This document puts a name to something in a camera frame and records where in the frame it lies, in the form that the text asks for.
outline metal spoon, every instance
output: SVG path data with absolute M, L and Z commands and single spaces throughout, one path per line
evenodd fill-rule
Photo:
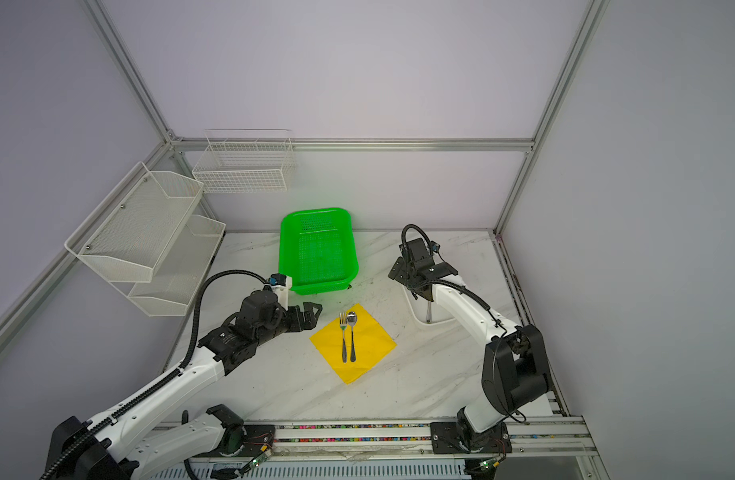
M 352 327 L 352 358 L 353 362 L 357 361 L 357 353 L 354 351 L 354 326 L 357 325 L 357 314 L 349 312 L 346 314 L 346 323 Z

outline fork handle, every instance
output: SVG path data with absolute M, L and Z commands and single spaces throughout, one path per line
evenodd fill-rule
M 357 353 L 354 351 L 354 326 L 352 326 L 352 361 L 357 361 Z
M 341 348 L 341 360 L 346 363 L 346 329 L 341 330 L 341 337 L 344 341 Z

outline basket perforated bottom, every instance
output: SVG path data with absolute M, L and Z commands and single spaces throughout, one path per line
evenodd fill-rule
M 337 230 L 311 232 L 298 237 L 297 283 L 330 282 L 346 277 L 341 234 Z

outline white container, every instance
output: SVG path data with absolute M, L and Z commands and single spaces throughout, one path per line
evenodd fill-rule
M 145 171 L 80 251 L 66 248 L 107 282 L 151 282 L 202 198 L 202 182 Z
M 248 138 L 248 133 L 287 130 L 206 130 L 208 148 L 192 171 L 209 194 L 286 191 L 296 171 L 289 137 Z
M 192 215 L 149 283 L 126 294 L 149 316 L 184 316 L 221 243 L 226 224 Z

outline table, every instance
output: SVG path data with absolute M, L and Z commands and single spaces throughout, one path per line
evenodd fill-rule
M 428 233 L 474 293 L 519 322 L 489 232 Z M 429 326 L 413 318 L 403 287 L 387 277 L 399 256 L 400 232 L 355 232 L 354 243 L 360 271 L 351 289 L 313 296 L 291 293 L 290 304 L 321 303 L 322 328 L 338 312 L 361 303 L 397 343 L 394 350 L 346 385 L 309 341 L 317 330 L 286 333 L 260 346 L 256 356 L 194 395 L 183 408 L 196 416 L 224 403 L 247 420 L 315 421 L 449 418 L 471 402 L 482 391 L 482 349 L 458 322 Z M 210 271 L 244 269 L 268 276 L 276 272 L 278 251 L 279 233 L 227 234 Z M 239 310 L 242 300 L 259 287 L 257 280 L 245 276 L 212 283 L 202 301 L 200 338 Z M 168 367 L 185 354 L 191 329 L 188 321 Z M 166 421 L 178 422 L 183 408 Z M 553 415 L 545 396 L 520 410 L 528 417 Z

